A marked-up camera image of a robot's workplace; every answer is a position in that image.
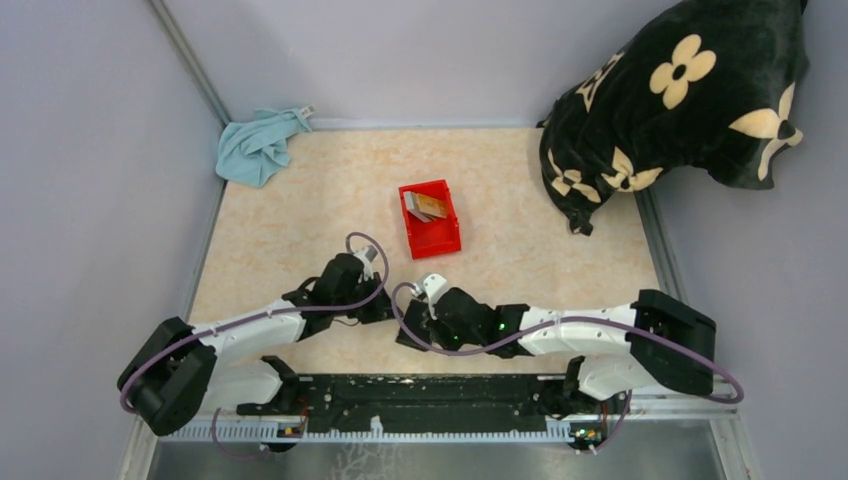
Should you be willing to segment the red plastic bin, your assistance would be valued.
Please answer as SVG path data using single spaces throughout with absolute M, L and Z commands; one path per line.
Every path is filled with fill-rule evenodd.
M 459 219 L 444 179 L 399 187 L 398 195 L 413 260 L 461 250 Z

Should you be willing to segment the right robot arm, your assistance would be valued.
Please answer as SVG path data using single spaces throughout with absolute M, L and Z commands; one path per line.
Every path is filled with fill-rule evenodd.
M 596 310 L 528 304 L 490 306 L 457 288 L 420 292 L 407 308 L 422 318 L 423 339 L 400 313 L 400 328 L 425 350 L 501 358 L 567 354 L 563 398 L 576 412 L 623 391 L 659 385 L 700 397 L 713 392 L 716 323 L 654 289 L 636 301 Z

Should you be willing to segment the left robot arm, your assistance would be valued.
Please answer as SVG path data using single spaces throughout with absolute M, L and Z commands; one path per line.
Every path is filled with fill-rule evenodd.
M 117 380 L 123 408 L 157 436 L 170 435 L 203 412 L 285 414 L 300 399 L 297 376 L 273 347 L 294 344 L 342 317 L 361 323 L 391 313 L 369 246 L 336 255 L 318 277 L 241 317 L 192 326 L 161 322 Z

